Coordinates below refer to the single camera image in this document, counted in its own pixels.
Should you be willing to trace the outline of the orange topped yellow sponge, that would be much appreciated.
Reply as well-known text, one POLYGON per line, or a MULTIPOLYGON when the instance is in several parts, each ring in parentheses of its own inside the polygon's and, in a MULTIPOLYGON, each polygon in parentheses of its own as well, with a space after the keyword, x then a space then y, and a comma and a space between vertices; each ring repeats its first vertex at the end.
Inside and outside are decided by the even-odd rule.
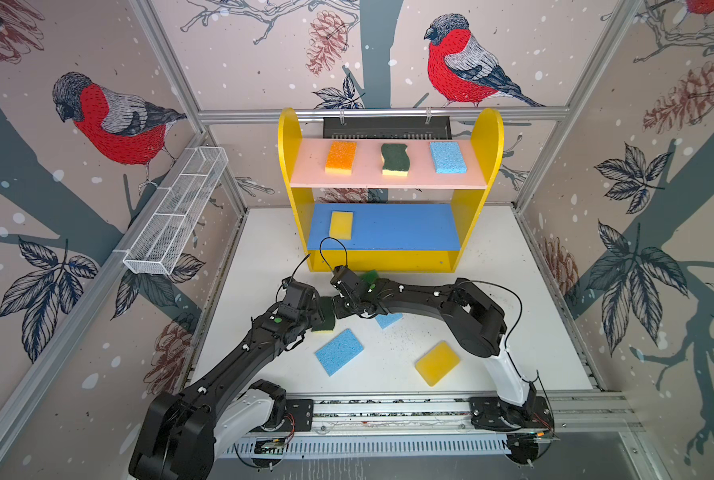
POLYGON ((329 175, 351 175, 356 150, 356 142, 333 141, 328 152, 325 172, 329 175))

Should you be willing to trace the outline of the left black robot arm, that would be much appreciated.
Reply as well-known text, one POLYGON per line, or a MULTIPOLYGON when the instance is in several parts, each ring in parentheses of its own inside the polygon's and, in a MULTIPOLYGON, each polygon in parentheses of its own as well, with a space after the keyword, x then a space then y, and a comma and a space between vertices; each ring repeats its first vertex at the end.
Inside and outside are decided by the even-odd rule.
POLYGON ((319 300, 315 287, 288 279, 284 298, 253 318, 244 338, 213 369, 179 393, 158 394, 142 423, 129 474, 136 479, 205 479, 225 450, 215 431, 233 403, 241 408, 263 406, 266 415, 245 428, 229 428, 228 443, 268 423, 284 390, 268 381, 258 382, 249 394, 242 389, 323 321, 319 300))

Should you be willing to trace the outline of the dark green scrub sponge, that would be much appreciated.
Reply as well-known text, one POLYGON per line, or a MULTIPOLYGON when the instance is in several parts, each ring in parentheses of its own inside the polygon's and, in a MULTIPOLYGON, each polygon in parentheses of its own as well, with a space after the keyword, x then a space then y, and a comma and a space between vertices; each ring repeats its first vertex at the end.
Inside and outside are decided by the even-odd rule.
POLYGON ((321 297, 318 303, 319 321, 312 326, 313 332, 332 332, 335 328, 336 317, 332 297, 321 297))
POLYGON ((406 177, 409 174, 410 158, 406 144, 384 143, 381 145, 380 153, 384 176, 406 177))

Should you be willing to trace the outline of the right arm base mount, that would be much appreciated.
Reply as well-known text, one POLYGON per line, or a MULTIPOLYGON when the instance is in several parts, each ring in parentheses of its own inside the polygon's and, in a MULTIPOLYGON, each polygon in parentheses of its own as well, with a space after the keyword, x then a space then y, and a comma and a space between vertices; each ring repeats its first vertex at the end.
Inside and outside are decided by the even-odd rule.
POLYGON ((471 424, 475 429, 509 433, 521 429, 554 428, 549 403, 544 396, 537 394, 534 385, 528 387, 527 399, 520 406, 502 401, 498 396, 471 397, 468 404, 471 424))

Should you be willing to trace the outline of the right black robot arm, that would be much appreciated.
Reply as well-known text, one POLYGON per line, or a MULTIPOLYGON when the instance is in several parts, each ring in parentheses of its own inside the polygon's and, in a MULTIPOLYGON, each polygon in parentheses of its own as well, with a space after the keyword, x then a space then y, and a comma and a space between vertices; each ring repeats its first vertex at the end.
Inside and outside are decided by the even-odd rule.
POLYGON ((473 280, 458 278, 441 286, 410 285, 378 277, 368 280, 342 265, 331 285, 338 319, 350 315, 373 317, 414 314, 444 322, 459 346, 481 358, 496 387, 496 411, 473 414, 478 428, 515 431, 536 418, 536 389, 523 378, 507 349, 504 310, 473 280))

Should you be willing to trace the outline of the dark green scrub sponge front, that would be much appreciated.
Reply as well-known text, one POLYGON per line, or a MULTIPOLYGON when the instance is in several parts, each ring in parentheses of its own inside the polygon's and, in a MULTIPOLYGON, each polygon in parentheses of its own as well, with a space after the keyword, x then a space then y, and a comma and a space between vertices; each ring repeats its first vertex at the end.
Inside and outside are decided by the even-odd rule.
POLYGON ((384 176, 406 177, 409 174, 410 158, 406 144, 384 143, 381 145, 380 153, 384 176))

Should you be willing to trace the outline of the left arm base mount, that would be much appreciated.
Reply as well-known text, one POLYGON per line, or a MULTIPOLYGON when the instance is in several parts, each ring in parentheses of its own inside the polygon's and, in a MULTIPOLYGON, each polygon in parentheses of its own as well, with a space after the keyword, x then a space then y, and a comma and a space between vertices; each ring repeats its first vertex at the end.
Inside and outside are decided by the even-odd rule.
POLYGON ((268 380, 257 380, 232 403, 242 407, 240 419, 249 432, 309 432, 314 418, 314 400, 289 398, 280 385, 268 380))

